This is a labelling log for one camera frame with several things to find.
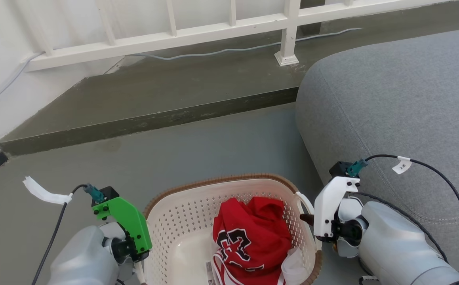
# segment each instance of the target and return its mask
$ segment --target gray sofa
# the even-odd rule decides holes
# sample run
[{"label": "gray sofa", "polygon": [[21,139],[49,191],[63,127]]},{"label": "gray sofa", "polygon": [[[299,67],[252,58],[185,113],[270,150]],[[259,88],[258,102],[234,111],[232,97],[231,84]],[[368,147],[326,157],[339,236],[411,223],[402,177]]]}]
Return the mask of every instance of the gray sofa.
[{"label": "gray sofa", "polygon": [[[459,190],[459,31],[359,47],[317,62],[301,83],[297,124],[323,182],[337,161],[394,154],[428,163]],[[361,191],[412,214],[459,270],[459,203],[441,177],[398,160],[364,168]]]}]

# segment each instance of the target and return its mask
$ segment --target white plastic basket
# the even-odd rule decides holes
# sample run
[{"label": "white plastic basket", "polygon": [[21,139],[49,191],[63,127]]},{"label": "white plastic basket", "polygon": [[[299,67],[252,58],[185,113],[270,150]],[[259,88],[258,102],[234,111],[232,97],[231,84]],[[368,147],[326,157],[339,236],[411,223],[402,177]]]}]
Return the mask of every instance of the white plastic basket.
[{"label": "white plastic basket", "polygon": [[145,260],[148,285],[207,285],[206,263],[215,248],[212,241],[213,219],[222,202],[229,198],[249,202],[252,197],[282,200],[284,220],[299,247],[310,276],[310,285],[321,267],[321,243],[315,241],[307,223],[300,220],[303,203],[313,213],[312,204],[288,180],[278,175],[257,174],[224,177],[177,187],[158,195],[144,215],[152,238],[152,251]]}]

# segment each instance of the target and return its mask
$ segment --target cable label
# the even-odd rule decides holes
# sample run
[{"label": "cable label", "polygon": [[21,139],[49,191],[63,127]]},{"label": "cable label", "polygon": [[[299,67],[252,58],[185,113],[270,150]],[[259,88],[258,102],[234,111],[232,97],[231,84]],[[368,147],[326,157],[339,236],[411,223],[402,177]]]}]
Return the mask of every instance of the cable label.
[{"label": "cable label", "polygon": [[60,194],[50,193],[46,189],[41,187],[41,185],[39,185],[30,176],[25,177],[23,184],[25,184],[25,187],[27,187],[27,189],[29,190],[30,193],[32,193],[32,195],[38,197],[39,199],[45,202],[62,205],[64,203],[69,203],[72,200],[71,198],[72,194],[71,195],[60,195]]},{"label": "cable label", "polygon": [[397,174],[402,174],[404,173],[405,171],[407,171],[407,169],[409,169],[412,165],[412,162],[410,161],[410,159],[408,159],[407,157],[401,157],[399,156],[399,159],[400,159],[400,163],[397,164],[395,167],[393,167],[393,170],[397,173]]}]

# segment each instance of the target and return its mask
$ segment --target white tag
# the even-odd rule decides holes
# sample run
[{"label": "white tag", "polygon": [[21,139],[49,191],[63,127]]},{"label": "white tag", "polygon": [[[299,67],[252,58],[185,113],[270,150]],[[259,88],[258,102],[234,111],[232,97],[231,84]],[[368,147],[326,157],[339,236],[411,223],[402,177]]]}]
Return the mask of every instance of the white tag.
[{"label": "white tag", "polygon": [[45,202],[62,205],[64,203],[69,203],[72,200],[71,195],[60,195],[46,191],[30,176],[25,177],[23,184],[25,184],[25,187],[27,187],[27,189],[30,193],[32,193],[32,195],[38,197],[39,199]]},{"label": "white tag", "polygon": [[363,281],[364,280],[377,280],[377,277],[375,276],[361,276],[363,278]]},{"label": "white tag", "polygon": [[213,271],[211,270],[211,262],[205,262],[206,274],[208,276],[208,285],[215,285],[215,280],[213,278]]},{"label": "white tag", "polygon": [[411,162],[411,159],[408,157],[399,156],[398,159],[400,160],[400,163],[396,165],[395,167],[393,167],[393,170],[397,174],[402,174],[411,167],[412,162]]}]

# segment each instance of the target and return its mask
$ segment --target concrete floor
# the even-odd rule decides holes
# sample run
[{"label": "concrete floor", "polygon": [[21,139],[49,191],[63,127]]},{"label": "concrete floor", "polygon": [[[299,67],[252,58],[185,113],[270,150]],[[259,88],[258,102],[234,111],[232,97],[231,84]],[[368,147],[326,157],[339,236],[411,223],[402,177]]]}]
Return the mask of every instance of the concrete floor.
[{"label": "concrete floor", "polygon": [[[84,182],[111,185],[144,209],[173,186],[242,173],[282,175],[311,200],[322,189],[296,129],[294,103],[11,159],[0,168],[0,285],[30,284],[61,209],[28,193],[26,175],[60,194]],[[50,263],[77,231],[100,224],[90,201],[77,192],[68,205],[38,285],[47,283]],[[339,258],[328,245],[323,252],[315,285],[355,285],[364,275],[356,260]]]}]

